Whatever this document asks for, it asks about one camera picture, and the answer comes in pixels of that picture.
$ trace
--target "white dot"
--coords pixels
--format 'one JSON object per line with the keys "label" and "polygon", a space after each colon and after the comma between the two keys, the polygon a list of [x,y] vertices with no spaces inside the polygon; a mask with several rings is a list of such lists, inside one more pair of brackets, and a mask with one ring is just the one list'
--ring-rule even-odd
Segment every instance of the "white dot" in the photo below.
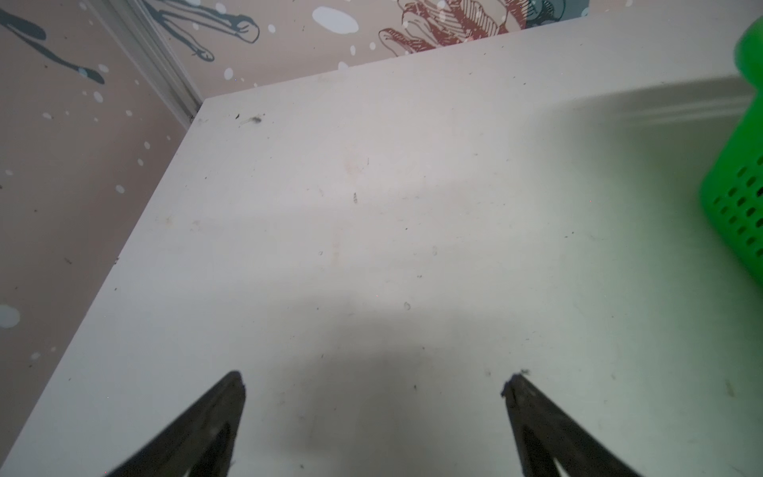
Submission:
{"label": "white dot", "polygon": [[0,328],[13,328],[21,321],[21,313],[10,305],[0,305]]}
{"label": "white dot", "polygon": [[360,29],[355,18],[335,8],[316,8],[313,10],[313,20],[328,31],[342,35],[355,33]]}

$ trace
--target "beige wall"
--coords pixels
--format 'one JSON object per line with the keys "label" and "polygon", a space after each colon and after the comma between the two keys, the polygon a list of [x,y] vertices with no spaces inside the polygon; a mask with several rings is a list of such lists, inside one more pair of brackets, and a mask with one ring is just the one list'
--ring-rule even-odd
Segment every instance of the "beige wall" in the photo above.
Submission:
{"label": "beige wall", "polygon": [[2,462],[185,130],[89,9],[0,8]]}
{"label": "beige wall", "polygon": [[651,0],[140,1],[208,98]]}

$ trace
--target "table surface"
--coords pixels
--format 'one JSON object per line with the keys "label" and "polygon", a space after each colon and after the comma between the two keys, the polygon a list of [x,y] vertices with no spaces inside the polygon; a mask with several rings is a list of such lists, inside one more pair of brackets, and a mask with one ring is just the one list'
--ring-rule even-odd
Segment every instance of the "table surface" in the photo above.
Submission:
{"label": "table surface", "polygon": [[697,188],[760,14],[634,5],[207,100],[0,475],[103,475],[231,369],[234,477],[520,475],[521,369],[643,475],[754,475],[763,292]]}

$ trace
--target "green plastic basket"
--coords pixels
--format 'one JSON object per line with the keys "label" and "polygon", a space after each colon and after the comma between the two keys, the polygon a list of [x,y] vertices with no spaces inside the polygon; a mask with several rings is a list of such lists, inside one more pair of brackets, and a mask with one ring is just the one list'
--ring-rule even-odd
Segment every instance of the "green plastic basket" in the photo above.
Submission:
{"label": "green plastic basket", "polygon": [[707,174],[700,199],[710,222],[763,284],[763,17],[734,53],[758,95]]}

